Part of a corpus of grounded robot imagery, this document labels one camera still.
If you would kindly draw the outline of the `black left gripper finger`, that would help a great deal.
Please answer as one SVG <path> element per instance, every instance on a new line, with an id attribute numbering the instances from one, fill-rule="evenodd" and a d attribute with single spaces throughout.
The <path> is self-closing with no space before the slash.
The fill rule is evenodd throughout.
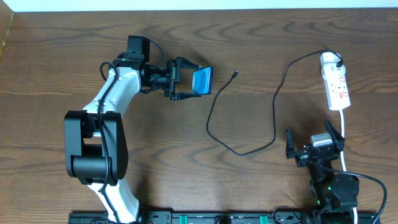
<path id="1" fill-rule="evenodd" d="M 180 57 L 179 60 L 180 60 L 180 68 L 190 69 L 190 70 L 200 70 L 203 68 L 201 65 L 197 65 L 189 61 L 185 57 Z"/>
<path id="2" fill-rule="evenodd" d="M 188 98 L 196 98 L 196 97 L 201 97 L 201 95 L 195 93 L 185 93 L 185 92 L 177 93 L 177 100 L 186 100 Z"/>

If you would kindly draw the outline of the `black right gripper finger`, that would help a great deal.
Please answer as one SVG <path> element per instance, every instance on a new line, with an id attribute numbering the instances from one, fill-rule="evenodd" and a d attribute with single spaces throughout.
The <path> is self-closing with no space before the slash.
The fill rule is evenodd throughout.
<path id="1" fill-rule="evenodd" d="M 287 159 L 293 159 L 295 157 L 295 148 L 294 148 L 294 140 L 291 135 L 291 132 L 288 128 L 285 129 L 287 144 L 285 148 L 285 155 Z"/>
<path id="2" fill-rule="evenodd" d="M 332 126 L 328 119 L 325 120 L 325 126 L 332 138 L 335 152 L 342 152 L 345 146 L 345 138 Z"/>

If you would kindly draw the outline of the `blue Galaxy smartphone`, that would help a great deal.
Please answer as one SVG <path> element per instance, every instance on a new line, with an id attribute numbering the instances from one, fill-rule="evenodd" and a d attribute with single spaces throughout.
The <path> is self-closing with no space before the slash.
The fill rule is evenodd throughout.
<path id="1" fill-rule="evenodd" d="M 212 89 L 213 67 L 201 68 L 193 72 L 192 93 L 209 95 Z"/>

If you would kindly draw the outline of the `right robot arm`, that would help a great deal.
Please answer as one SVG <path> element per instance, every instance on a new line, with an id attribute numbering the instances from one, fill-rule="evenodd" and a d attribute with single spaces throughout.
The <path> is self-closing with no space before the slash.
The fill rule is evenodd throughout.
<path id="1" fill-rule="evenodd" d="M 297 167 L 307 167 L 310 191 L 318 207 L 304 214 L 302 223 L 356 223 L 358 214 L 359 179 L 353 175 L 333 171 L 331 162 L 340 158 L 345 146 L 344 137 L 325 121 L 326 132 L 311 137 L 311 143 L 301 151 L 295 150 L 291 132 L 286 130 L 285 155 L 294 159 Z"/>

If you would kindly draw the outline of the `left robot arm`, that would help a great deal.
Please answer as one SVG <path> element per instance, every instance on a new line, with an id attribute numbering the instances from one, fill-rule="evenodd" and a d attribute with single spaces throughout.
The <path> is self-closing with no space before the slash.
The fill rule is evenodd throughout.
<path id="1" fill-rule="evenodd" d="M 145 53 L 119 54 L 107 62 L 108 76 L 94 99 L 82 110 L 64 118 L 65 162 L 70 177 L 77 178 L 99 197 L 111 223 L 144 223 L 140 202 L 125 179 L 128 149 L 123 116 L 138 93 L 163 90 L 171 100 L 198 97 L 176 92 L 183 69 L 194 75 L 205 70 L 184 57 L 166 66 L 150 65 Z"/>

